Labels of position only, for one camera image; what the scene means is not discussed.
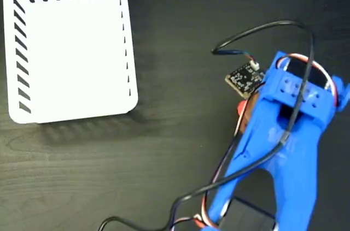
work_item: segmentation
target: black stripe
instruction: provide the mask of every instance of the black stripe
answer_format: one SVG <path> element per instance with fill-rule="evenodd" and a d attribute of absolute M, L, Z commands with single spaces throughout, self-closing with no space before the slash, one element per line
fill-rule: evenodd
<path fill-rule="evenodd" d="M 15 36 L 15 42 L 19 43 L 24 49 L 28 50 L 27 46 L 17 36 Z"/>
<path fill-rule="evenodd" d="M 15 29 L 22 34 L 25 38 L 27 38 L 26 33 L 21 29 L 21 27 L 19 27 L 16 23 L 15 23 Z"/>
<path fill-rule="evenodd" d="M 21 57 L 24 61 L 28 62 L 28 58 L 25 57 L 25 56 L 21 53 L 21 51 L 18 50 L 17 48 L 16 48 L 16 55 L 18 55 L 19 57 Z"/>
<path fill-rule="evenodd" d="M 17 81 L 30 88 L 29 83 L 26 80 L 24 80 L 20 75 L 17 75 Z"/>
<path fill-rule="evenodd" d="M 14 10 L 14 16 L 20 20 L 21 23 L 23 23 L 26 26 L 26 22 L 23 20 L 23 18 Z"/>
<path fill-rule="evenodd" d="M 17 7 L 25 14 L 26 11 L 24 11 L 23 7 L 20 5 L 20 3 L 17 0 L 13 0 L 13 3 L 17 5 Z"/>

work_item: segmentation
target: electronic component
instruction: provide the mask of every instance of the electronic component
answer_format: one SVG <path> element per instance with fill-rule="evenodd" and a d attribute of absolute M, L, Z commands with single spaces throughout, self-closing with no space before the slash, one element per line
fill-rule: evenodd
<path fill-rule="evenodd" d="M 260 65 L 258 62 L 250 60 L 249 61 L 250 66 L 253 68 L 254 71 L 259 71 Z"/>
<path fill-rule="evenodd" d="M 254 68 L 259 68 L 258 63 L 254 63 Z M 227 75 L 225 81 L 242 96 L 244 99 L 248 99 L 254 89 L 261 83 L 264 78 L 264 72 L 259 70 L 255 71 L 252 67 L 252 63 L 246 63 Z"/>

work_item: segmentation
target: wood grain surface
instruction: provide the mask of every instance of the wood grain surface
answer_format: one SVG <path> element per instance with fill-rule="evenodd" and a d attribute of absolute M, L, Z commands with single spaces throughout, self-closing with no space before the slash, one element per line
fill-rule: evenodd
<path fill-rule="evenodd" d="M 240 98 L 224 77 L 245 59 L 212 56 L 210 49 L 235 32 L 275 19 L 301 20 L 316 33 L 316 60 L 350 81 L 350 0 L 129 3 L 139 104 L 128 115 L 15 124 L 7 111 L 1 32 L 0 230 L 92 231 L 113 214 L 163 225 L 174 198 L 206 184 L 231 141 Z M 281 27 L 236 47 L 267 68 L 277 50 L 307 53 L 307 42 L 298 29 Z M 338 114 L 319 143 L 318 200 L 309 230 L 348 230 L 349 115 L 350 108 Z M 236 193 L 275 210 L 267 174 L 257 172 Z M 198 210 L 193 200 L 179 214 Z M 130 229 L 111 224 L 106 230 Z M 196 229 L 183 224 L 177 230 Z"/>

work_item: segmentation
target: blue bracket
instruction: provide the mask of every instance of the blue bracket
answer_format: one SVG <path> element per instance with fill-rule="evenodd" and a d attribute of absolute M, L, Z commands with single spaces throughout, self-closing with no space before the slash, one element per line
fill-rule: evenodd
<path fill-rule="evenodd" d="M 267 71 L 258 101 L 244 135 L 233 155 L 225 176 L 258 160 L 271 151 L 288 119 L 281 117 L 283 105 L 293 107 L 301 78 L 276 68 L 276 61 L 285 53 L 278 52 Z M 272 159 L 261 165 L 273 177 L 276 194 L 276 222 L 279 231 L 305 231 L 317 197 L 317 145 L 336 111 L 344 109 L 350 97 L 350 86 L 332 77 L 338 92 L 338 103 L 329 90 L 307 83 L 300 117 L 285 146 Z M 221 211 L 239 181 L 246 175 L 221 186 L 209 209 L 212 221 Z M 204 228 L 203 231 L 214 231 Z"/>

